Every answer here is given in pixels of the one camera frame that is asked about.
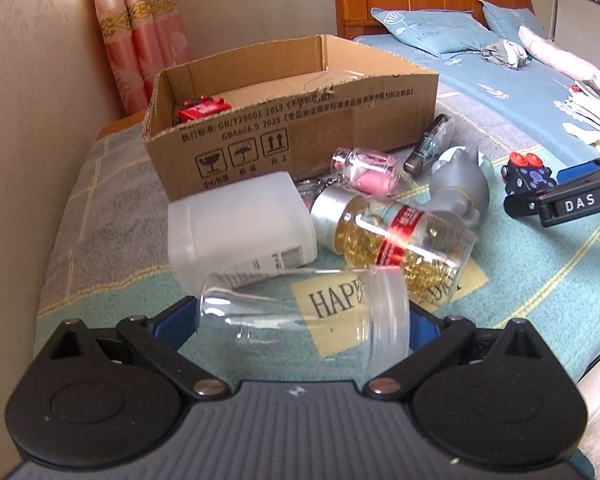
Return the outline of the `black cube toy red buttons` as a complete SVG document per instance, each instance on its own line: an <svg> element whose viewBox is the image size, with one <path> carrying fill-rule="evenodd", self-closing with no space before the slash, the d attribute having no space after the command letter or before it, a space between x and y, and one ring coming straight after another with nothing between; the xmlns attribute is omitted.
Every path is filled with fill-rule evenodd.
<svg viewBox="0 0 600 480"><path fill-rule="evenodd" d="M501 176L507 195L538 192L557 185L552 170L534 153L511 152L501 168Z"/></svg>

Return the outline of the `grey cat figurine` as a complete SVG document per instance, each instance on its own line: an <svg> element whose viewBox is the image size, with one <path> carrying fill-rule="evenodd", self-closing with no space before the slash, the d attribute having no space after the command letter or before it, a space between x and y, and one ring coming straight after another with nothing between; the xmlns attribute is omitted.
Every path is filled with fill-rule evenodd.
<svg viewBox="0 0 600 480"><path fill-rule="evenodd" d="M438 160L434 164L424 211L477 232L489 206L489 179L480 167L476 144L464 148L458 146L448 160Z"/></svg>

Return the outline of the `clear round plastic jar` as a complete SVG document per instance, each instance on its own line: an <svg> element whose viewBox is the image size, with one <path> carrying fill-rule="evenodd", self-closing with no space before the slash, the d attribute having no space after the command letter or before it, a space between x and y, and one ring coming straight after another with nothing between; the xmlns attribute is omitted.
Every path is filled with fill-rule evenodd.
<svg viewBox="0 0 600 480"><path fill-rule="evenodd" d="M376 375L410 353L410 298L395 266L214 274L196 344L231 380Z"/></svg>

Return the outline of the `gold capsule jar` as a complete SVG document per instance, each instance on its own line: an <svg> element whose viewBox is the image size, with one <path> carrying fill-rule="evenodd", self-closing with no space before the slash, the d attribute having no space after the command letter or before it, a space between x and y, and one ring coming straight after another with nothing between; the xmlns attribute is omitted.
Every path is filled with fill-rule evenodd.
<svg viewBox="0 0 600 480"><path fill-rule="evenodd" d="M338 185L317 193L310 214L317 244L348 266L397 266L423 308L453 298L476 242L463 223Z"/></svg>

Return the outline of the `correction tape dispenser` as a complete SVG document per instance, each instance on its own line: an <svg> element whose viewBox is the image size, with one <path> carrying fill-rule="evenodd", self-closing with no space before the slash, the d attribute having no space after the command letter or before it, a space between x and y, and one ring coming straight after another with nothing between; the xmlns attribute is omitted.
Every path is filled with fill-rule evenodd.
<svg viewBox="0 0 600 480"><path fill-rule="evenodd" d="M422 134L416 148L404 160L403 170L413 177L428 171L439 156L451 145L454 136L454 119L439 114Z"/></svg>

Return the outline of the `pink bottle keychain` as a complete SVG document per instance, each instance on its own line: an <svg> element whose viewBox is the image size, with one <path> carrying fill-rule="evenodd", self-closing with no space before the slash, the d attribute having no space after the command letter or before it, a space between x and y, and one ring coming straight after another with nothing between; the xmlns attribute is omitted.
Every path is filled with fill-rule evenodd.
<svg viewBox="0 0 600 480"><path fill-rule="evenodd" d="M355 191L387 197L398 187L401 164L384 152L337 148L332 154L332 175Z"/></svg>

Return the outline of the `white plastic bottle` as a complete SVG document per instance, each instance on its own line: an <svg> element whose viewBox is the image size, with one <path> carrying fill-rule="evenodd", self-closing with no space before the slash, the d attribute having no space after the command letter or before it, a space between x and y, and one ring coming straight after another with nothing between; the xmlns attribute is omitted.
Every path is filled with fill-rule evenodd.
<svg viewBox="0 0 600 480"><path fill-rule="evenodd" d="M186 294L215 273L247 284L317 257L309 209L286 172L251 178L168 206L168 257Z"/></svg>

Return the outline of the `red toy car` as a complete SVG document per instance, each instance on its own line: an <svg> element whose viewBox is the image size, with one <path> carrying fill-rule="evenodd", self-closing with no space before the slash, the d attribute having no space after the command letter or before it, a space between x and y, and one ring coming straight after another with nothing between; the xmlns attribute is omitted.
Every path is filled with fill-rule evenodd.
<svg viewBox="0 0 600 480"><path fill-rule="evenodd" d="M213 96L198 96L196 99L185 101L176 107L175 119L179 124L220 114L230 110L232 106L223 98Z"/></svg>

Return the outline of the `clear square plastic container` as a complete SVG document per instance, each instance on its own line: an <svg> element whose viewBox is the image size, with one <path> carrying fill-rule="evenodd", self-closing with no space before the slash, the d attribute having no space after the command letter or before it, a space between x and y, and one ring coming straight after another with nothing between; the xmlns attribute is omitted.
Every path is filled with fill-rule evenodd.
<svg viewBox="0 0 600 480"><path fill-rule="evenodd" d="M302 89L312 92L324 88L330 88L337 84L359 80L364 74L354 70L322 70L315 74L307 74L302 84Z"/></svg>

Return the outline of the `checked blanket mat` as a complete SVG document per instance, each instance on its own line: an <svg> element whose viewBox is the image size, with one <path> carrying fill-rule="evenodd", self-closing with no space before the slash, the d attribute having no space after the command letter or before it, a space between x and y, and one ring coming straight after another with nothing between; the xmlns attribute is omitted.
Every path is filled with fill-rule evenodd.
<svg viewBox="0 0 600 480"><path fill-rule="evenodd" d="M543 228L537 218L509 218L500 181L490 190L468 270L482 284L445 313L481 327L528 318L568 373L580 377L600 352L600 214ZM166 254L167 206L137 128L94 144L50 256L36 344L65 318L110 327L181 299Z"/></svg>

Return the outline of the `pink blanket roll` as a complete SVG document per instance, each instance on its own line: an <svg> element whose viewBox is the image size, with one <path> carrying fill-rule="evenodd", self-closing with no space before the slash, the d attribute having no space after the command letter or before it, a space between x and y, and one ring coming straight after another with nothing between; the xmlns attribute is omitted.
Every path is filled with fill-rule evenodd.
<svg viewBox="0 0 600 480"><path fill-rule="evenodd" d="M600 88L600 69L572 52L557 47L554 41L542 38L527 26L520 25L518 37L527 52L543 64L558 70L573 80L593 81Z"/></svg>

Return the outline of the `crumpled grey cloth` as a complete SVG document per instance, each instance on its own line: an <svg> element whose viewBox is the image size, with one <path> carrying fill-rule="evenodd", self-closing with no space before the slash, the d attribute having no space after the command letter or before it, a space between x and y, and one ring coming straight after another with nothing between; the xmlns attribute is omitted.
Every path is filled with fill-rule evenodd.
<svg viewBox="0 0 600 480"><path fill-rule="evenodd" d="M519 70L530 61L530 56L523 47L516 44L516 42L506 39L500 39L494 42L494 44L486 46L481 50L481 56L486 62L503 66L510 70Z"/></svg>

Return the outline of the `blue pillow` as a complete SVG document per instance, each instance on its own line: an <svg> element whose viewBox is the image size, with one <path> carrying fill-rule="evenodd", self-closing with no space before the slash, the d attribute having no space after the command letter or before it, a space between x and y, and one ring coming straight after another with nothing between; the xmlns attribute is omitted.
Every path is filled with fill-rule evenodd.
<svg viewBox="0 0 600 480"><path fill-rule="evenodd" d="M371 8L370 15L402 44L435 56L480 52L500 39L466 11Z"/></svg>
<svg viewBox="0 0 600 480"><path fill-rule="evenodd" d="M513 42L519 42L518 30L526 26L535 35L547 39L547 33L535 14L528 8L503 8L486 0L481 0L486 24L498 36Z"/></svg>

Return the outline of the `brown cardboard box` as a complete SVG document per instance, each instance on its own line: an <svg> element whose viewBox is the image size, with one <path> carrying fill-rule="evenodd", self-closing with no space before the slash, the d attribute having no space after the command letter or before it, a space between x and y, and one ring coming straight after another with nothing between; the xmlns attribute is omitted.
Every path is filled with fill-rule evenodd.
<svg viewBox="0 0 600 480"><path fill-rule="evenodd" d="M364 77L316 91L307 74ZM169 200L286 171L329 170L337 148L388 152L419 141L434 118L439 75L402 56L330 35L225 51L163 70L143 124L146 151ZM179 124L176 107L198 96L232 108Z"/></svg>

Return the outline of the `pink curtain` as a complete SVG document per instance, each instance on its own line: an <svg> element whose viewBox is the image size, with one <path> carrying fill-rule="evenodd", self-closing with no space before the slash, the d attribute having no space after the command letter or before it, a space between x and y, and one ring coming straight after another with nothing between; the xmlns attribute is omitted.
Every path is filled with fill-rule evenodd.
<svg viewBox="0 0 600 480"><path fill-rule="evenodd" d="M129 115L146 110L155 76L189 62L176 0L94 0L120 99Z"/></svg>

